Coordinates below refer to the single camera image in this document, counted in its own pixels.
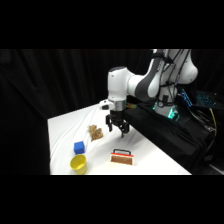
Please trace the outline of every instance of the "black stand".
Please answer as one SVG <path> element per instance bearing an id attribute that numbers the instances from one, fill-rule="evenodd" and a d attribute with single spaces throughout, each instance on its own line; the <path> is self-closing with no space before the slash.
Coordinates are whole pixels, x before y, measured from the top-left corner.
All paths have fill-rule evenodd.
<path id="1" fill-rule="evenodd" d="M 189 172 L 203 163 L 210 139 L 209 133 L 179 107 L 180 119 L 175 122 L 158 115 L 150 104 L 139 104 L 124 112 L 124 119 L 147 139 Z"/>

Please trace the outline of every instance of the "green light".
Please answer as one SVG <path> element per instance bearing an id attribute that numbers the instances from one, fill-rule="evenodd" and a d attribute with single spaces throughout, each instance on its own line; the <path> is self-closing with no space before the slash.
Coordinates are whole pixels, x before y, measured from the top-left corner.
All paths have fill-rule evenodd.
<path id="1" fill-rule="evenodd" d="M 173 108 L 170 110 L 170 113 L 168 115 L 169 119 L 173 119 L 175 117 L 175 113 L 173 112 Z"/>
<path id="2" fill-rule="evenodd" d="M 155 110 L 157 103 L 155 103 L 154 107 L 152 108 L 153 110 Z"/>

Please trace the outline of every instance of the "yellow object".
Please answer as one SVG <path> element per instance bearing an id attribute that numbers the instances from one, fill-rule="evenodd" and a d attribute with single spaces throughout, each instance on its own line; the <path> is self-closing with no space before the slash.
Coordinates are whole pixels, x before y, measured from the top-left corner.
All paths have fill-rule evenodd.
<path id="1" fill-rule="evenodd" d="M 213 110 L 210 108 L 213 120 L 214 120 L 214 124 L 215 124 L 215 136 L 217 136 L 217 124 L 216 124 L 216 120 L 215 120 L 215 115 L 213 113 Z"/>
<path id="2" fill-rule="evenodd" d="M 76 155 L 70 162 L 70 167 L 78 174 L 84 175 L 87 171 L 86 157 L 82 154 Z"/>

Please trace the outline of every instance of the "table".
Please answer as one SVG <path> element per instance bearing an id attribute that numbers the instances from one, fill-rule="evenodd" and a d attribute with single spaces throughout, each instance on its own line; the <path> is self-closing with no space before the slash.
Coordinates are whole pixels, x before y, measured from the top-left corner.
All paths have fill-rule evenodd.
<path id="1" fill-rule="evenodd" d="M 48 120 L 51 175 L 75 175 L 70 168 L 70 161 L 75 156 L 74 143 L 79 141 L 83 141 L 86 148 L 85 156 L 88 165 L 86 175 L 105 174 L 105 164 L 109 162 L 110 154 L 114 149 L 131 151 L 137 168 L 133 174 L 190 175 L 188 171 L 132 126 L 130 126 L 130 132 L 123 139 L 117 127 L 113 126 L 113 131 L 109 132 L 109 128 L 105 124 L 107 114 L 109 112 L 99 110 L 97 104 Z M 104 137 L 91 142 L 88 133 L 90 125 L 102 128 Z"/>

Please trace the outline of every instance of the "small box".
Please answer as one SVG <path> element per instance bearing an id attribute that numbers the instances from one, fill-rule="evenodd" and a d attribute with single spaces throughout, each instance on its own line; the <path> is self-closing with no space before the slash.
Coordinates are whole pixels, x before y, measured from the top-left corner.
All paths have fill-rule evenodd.
<path id="1" fill-rule="evenodd" d="M 129 155 L 126 155 L 126 154 L 118 154 L 118 153 L 115 153 L 116 151 L 128 152 Z M 121 150 L 121 149 L 115 149 L 113 151 L 113 153 L 111 153 L 110 162 L 122 163 L 122 164 L 134 166 L 134 156 L 131 155 L 131 152 L 130 151 Z"/>
<path id="2" fill-rule="evenodd" d="M 76 155 L 85 153 L 85 145 L 83 142 L 77 142 L 74 144 L 74 152 Z"/>

